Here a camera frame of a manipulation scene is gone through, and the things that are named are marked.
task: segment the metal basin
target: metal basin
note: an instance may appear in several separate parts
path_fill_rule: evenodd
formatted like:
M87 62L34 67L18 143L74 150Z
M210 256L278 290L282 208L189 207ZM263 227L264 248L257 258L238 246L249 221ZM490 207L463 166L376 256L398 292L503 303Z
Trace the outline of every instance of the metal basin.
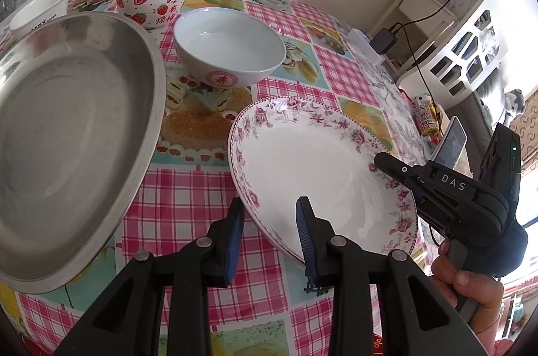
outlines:
M166 73L138 24L94 11L30 33L0 60L0 280L71 280L107 242L151 160Z

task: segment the metal bolt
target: metal bolt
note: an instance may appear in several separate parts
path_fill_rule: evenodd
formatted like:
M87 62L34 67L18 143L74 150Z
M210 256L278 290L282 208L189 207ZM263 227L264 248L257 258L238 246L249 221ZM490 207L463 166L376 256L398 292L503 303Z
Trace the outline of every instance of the metal bolt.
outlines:
M394 250L392 251L392 258L398 262L403 262L407 259L407 254L403 250Z
M345 237L343 236L333 236L331 238L331 243L335 246L335 247L343 247L346 243L346 239Z
M137 262L145 262L150 258L150 252L148 250L138 250L134 254L134 260Z
M208 238L207 236L202 236L196 240L196 245L202 248L209 247L212 243L213 241L211 238Z

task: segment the smartphone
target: smartphone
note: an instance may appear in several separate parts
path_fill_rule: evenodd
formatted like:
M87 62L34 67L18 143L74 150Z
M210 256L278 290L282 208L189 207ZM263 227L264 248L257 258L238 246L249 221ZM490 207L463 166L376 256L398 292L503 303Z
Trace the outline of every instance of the smartphone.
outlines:
M452 117L447 131L443 135L439 145L435 148L431 159L447 168L454 169L466 143L467 135L462 127L462 123L459 122L458 117Z

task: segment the plaid tablecloth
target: plaid tablecloth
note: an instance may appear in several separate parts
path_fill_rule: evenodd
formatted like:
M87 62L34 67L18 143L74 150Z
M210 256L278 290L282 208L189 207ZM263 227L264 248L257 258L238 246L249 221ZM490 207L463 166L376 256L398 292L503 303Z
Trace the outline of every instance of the plaid tablecloth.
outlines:
M199 83L182 67L173 45L173 24L153 31L167 67L168 119L123 222L97 258L63 288L36 296L14 293L0 284L0 304L15 327L45 351L58 346L136 251L172 253L205 235L212 221L225 216L237 196L225 138L234 117L248 103L272 95L304 96L351 116L407 163L424 161L409 106L386 72L374 68L347 44L350 27L346 24L304 3L280 12L253 0L186 0L181 13L207 6L234 8L264 21L283 36L290 60L303 60L310 70L291 73L281 67L251 88L218 91ZM115 8L114 0L69 0L69 11ZM9 31L0 28L0 49L11 43ZM189 108L182 107L185 100ZM211 142L202 130L197 136L185 136L174 128L173 118L200 121L193 106L195 111L205 109L205 122L200 127L223 128L220 133L210 133ZM413 257L422 266L427 266L425 251L419 231ZM214 354L326 354L332 294L316 297L304 292L305 287L303 270L284 258L247 216L232 286L209 291ZM375 333L381 335L374 286L371 294L373 325ZM169 296L167 293L162 316L163 355ZM380 337L373 339L376 351L382 354Z

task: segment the finger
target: finger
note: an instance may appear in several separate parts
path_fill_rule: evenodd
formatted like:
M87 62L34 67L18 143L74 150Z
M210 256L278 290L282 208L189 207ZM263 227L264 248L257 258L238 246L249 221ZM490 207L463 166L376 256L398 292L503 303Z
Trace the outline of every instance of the finger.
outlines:
M441 282L434 276L430 276L429 279L431 283L435 285L435 287L443 296L443 298L446 301L448 301L448 304L450 304L453 308L455 308L456 305L458 304L458 299L456 298L456 295L452 292L452 290L448 287L448 285L446 283Z
M439 256L445 256L445 255L448 254L449 249L450 249L450 239L445 239L439 245L439 248L437 249L437 252L439 253Z
M456 274L454 288L461 295L475 299L486 309L499 309L504 294L504 286L493 277L462 270Z
M431 272L438 280L453 284L457 269L447 256L439 256L431 264Z

